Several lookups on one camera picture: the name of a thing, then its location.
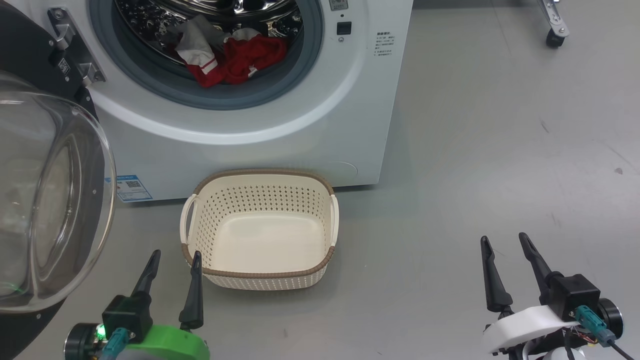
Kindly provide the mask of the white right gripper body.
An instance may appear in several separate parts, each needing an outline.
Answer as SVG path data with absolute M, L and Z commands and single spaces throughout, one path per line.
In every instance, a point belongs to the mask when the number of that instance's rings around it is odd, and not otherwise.
M 579 325 L 576 321 L 563 321 L 547 305 L 498 314 L 498 320 L 482 333 L 483 353 L 494 356 L 561 356 L 566 349 L 566 335 L 571 337 Z

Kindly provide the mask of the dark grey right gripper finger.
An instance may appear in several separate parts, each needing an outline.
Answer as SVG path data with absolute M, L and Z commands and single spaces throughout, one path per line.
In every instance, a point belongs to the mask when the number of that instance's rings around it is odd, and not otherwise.
M 535 282 L 537 283 L 538 290 L 540 291 L 540 305 L 548 305 L 551 289 L 547 276 L 550 275 L 552 271 L 543 256 L 535 247 L 534 243 L 531 241 L 530 237 L 525 232 L 520 232 L 518 234 L 518 238 L 525 259 L 530 262 L 534 272 Z
M 495 265 L 494 249 L 486 235 L 480 239 L 480 248 L 487 310 L 493 313 L 512 313 L 511 305 L 514 301 L 505 290 Z

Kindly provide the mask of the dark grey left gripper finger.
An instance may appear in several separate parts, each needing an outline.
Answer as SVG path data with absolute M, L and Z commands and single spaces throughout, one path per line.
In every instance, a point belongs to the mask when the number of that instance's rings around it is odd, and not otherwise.
M 180 329 L 183 331 L 198 330 L 204 325 L 202 283 L 202 255 L 200 251 L 195 251 L 190 268 L 189 291 L 179 314 Z
M 131 292 L 131 297 L 139 296 L 140 294 L 146 294 L 148 296 L 150 294 L 151 285 L 158 273 L 161 257 L 161 250 L 154 250 L 153 253 L 151 253 L 147 264 L 142 270 L 142 273 Z

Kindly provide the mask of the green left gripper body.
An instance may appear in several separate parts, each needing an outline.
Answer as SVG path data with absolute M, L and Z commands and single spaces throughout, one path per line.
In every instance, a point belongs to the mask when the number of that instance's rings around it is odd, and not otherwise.
M 206 342 L 195 333 L 167 325 L 107 327 L 108 360 L 210 360 Z

